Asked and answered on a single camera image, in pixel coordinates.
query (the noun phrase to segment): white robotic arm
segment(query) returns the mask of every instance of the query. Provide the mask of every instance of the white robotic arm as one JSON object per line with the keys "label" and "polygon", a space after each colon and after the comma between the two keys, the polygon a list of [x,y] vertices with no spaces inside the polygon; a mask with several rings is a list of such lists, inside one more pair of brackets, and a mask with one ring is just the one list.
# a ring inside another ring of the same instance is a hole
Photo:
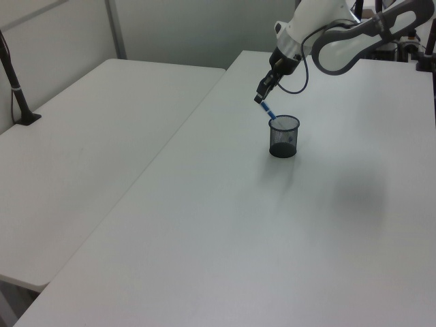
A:
{"label": "white robotic arm", "polygon": [[407,35],[431,19],[435,7],[436,0],[397,0],[387,10],[359,23],[345,0],[302,0],[288,24],[275,25],[277,47],[270,58],[271,70],[260,82],[255,101],[265,100],[305,55],[312,54],[317,68],[326,74],[344,74],[366,52]]}

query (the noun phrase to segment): white tabletop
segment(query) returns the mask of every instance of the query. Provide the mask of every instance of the white tabletop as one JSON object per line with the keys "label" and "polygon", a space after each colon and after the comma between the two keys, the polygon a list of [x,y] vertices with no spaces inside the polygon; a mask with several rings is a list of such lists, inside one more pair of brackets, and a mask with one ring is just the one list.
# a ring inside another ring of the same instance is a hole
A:
{"label": "white tabletop", "polygon": [[268,98],[301,120],[277,159],[268,58],[239,56],[17,327],[434,326],[431,75],[311,64]]}
{"label": "white tabletop", "polygon": [[0,136],[0,280],[52,281],[223,75],[109,60]]}

